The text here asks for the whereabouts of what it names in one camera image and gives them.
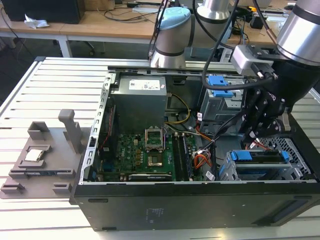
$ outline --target yellow wire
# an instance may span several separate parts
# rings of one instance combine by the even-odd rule
[[[179,97],[177,94],[174,94],[172,93],[171,95],[175,96],[176,98],[178,98],[181,102],[183,102],[183,104],[185,105],[185,107],[187,108],[188,110],[188,114],[186,116],[186,118],[184,120],[181,120],[181,121],[165,121],[164,123],[165,124],[184,124],[186,121],[189,120],[190,118],[190,109],[188,107],[188,105],[186,104],[186,102],[181,98]]]
[[[199,132],[199,131],[197,131],[197,129],[195,130],[198,134],[200,134],[204,139],[206,139],[206,140],[208,140],[208,141],[212,141],[212,139],[211,138],[209,138],[209,137],[207,137],[206,135],[204,135],[203,133],[201,133],[201,132]]]

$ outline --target case label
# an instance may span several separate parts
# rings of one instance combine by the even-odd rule
[[[160,81],[132,79],[129,82],[129,90],[160,90]]]

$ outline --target aluminum extrusion table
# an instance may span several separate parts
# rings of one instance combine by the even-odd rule
[[[203,67],[187,62],[187,67]],[[147,66],[146,60],[47,57],[35,61],[0,107],[0,185],[14,166],[29,137],[32,121],[48,127],[63,127],[58,121],[62,108],[75,110],[82,128],[90,127],[95,115],[107,66]],[[230,64],[212,64],[226,70]],[[300,100],[293,116],[320,151],[320,104],[316,91]],[[80,208],[68,199],[0,199],[0,239],[86,240],[187,240],[187,239],[320,239],[320,206],[281,227],[185,229],[154,231],[94,232]]]

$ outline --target blue latch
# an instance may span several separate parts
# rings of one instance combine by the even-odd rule
[[[232,151],[230,156],[233,161],[251,161],[252,156],[249,151]]]
[[[281,154],[282,154],[282,157],[284,158],[285,162],[286,163],[289,162],[289,160],[290,160],[289,153],[287,151],[282,151]]]
[[[220,86],[227,86],[228,83],[225,81],[223,76],[209,76],[208,77],[208,84],[220,85]],[[234,93],[232,91],[222,91],[222,90],[212,90],[212,94],[214,97],[218,98],[232,98]]]

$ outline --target black computer case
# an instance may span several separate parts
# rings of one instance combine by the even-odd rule
[[[2,0],[11,21],[37,20],[78,24],[85,14],[84,0]]]

